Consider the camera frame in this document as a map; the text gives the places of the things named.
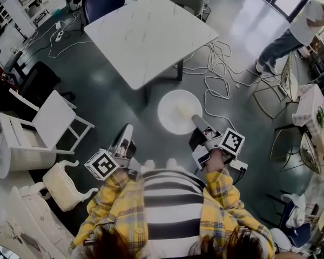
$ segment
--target hair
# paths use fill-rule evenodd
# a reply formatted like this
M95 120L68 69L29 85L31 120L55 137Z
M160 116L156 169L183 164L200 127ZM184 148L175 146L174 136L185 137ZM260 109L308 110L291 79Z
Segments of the hair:
M217 242L214 237L205 236L202 242L195 243L189 250L189 258L206 259L261 259L262 246L258 238L251 236L248 229L235 229L226 243L224 253L217 250ZM135 255L129 252L129 245L125 237L116 230L107 231L101 228L95 242L87 246L82 254L82 259L135 259Z

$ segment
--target black and white striped shirt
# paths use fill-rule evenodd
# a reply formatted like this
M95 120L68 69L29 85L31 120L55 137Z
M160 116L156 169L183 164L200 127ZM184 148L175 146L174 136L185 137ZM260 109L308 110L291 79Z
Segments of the black and white striped shirt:
M187 257L200 240L205 184L191 173L170 169L149 171L143 178L148 245L160 258Z

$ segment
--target glossy floor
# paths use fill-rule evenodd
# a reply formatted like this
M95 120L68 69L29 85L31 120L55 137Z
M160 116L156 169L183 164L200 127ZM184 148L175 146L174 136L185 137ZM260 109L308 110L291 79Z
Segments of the glossy floor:
M235 72L244 69L255 71L255 60L263 48L289 26L285 19L263 0L210 0L209 6L212 12L207 24L217 30L220 35L219 41L230 45L232 56L226 60ZM72 20L70 13L52 18L39 29L40 34L48 30L60 18ZM79 19L77 19L77 22L70 25L67 30L75 30L79 27ZM52 56L75 42L89 40L86 34L82 35L79 31L69 34L64 35L59 43L53 44ZM34 44L22 61L27 60L34 51L47 46L50 35L51 32L47 33L43 39ZM229 52L225 45L221 47L225 53ZM176 81L153 83L150 105L145 106L143 92L131 90L93 43L73 46L56 59L49 58L48 53L49 48L38 52L28 62L25 71L27 72L39 60L50 66L62 79L59 90L70 90L77 95L75 100L78 107L77 114L96 126L95 129L89 131L77 147L76 154L70 158L79 160L80 166L67 169L79 191L85 192L101 185L101 182L97 181L83 164L98 148L107 147L128 122L134 126L133 136L138 148L136 154L138 161L144 163L147 159L153 159L157 166L164 167L167 159L176 158L178 164L191 172L195 171L196 166L192 161L191 150L188 146L190 135L174 135L166 131L158 120L157 106L163 95L175 89L192 92L203 104L206 90L204 76L184 75L181 83ZM191 68L206 66L207 57L208 49L201 48L185 65ZM298 68L294 62L293 72L298 77L299 84L305 84L309 81L307 69L298 55L296 59ZM278 69L282 69L284 61L278 61ZM217 69L224 74L222 66L218 65ZM169 77L176 77L176 75L176 69L172 67L163 74ZM233 76L236 80L248 84L257 79L248 71ZM230 99L209 95L206 109L212 114L229 118L238 132L246 137L239 159L248 164L248 171L238 182L237 187L247 209L255 217L263 216L278 222L275 205L266 198L266 194L278 196L281 189L301 194L305 191L312 175L307 167L298 167L280 173L280 168L286 159L282 158L281 161L269 159L274 128L290 124L291 114L296 111L297 106L290 105L286 111L272 121L259 109L251 96L251 93L258 89L257 87L263 88L265 85L262 83L252 87L237 85L229 74L226 79L231 88ZM223 81L211 78L209 80L211 88L225 95ZM284 105L269 90L260 92L259 97L272 114L279 112ZM223 132L229 126L228 122L222 118L210 117L205 113L204 118L213 127ZM275 155L286 153L293 141L297 144L301 138L295 135L283 132L281 141L276 143ZM68 137L62 139L64 144L68 141ZM299 160L297 156L292 158L288 166L298 165ZM41 172L32 172L32 174L36 179L42 175ZM239 175L233 169L231 169L231 174L234 180ZM85 210L87 202L79 204L73 211L67 213L60 212L52 201L49 203L70 232L76 233L79 225L87 216Z

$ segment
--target white disc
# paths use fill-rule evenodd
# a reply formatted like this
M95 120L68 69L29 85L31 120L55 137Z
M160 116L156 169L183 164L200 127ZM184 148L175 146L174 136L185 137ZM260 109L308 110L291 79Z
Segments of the white disc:
M166 130L174 134L187 134L196 128L191 117L194 114L202 117L203 109L191 92L173 90L162 97L157 113Z

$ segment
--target yellow plaid shirt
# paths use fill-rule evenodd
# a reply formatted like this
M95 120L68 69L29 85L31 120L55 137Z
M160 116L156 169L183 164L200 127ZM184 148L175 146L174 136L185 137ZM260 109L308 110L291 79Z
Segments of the yellow plaid shirt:
M200 220L200 236L214 236L219 251L223 249L232 231L245 226L267 239L268 257L275 254L269 230L244 209L240 193L233 186L227 170L206 174L207 186L203 190L204 204ZM129 180L122 170L111 175L97 195L89 202L89 217L81 225L78 235L71 243L70 252L101 224L105 228L116 228L124 235L132 252L138 254L149 239L144 214L144 182Z

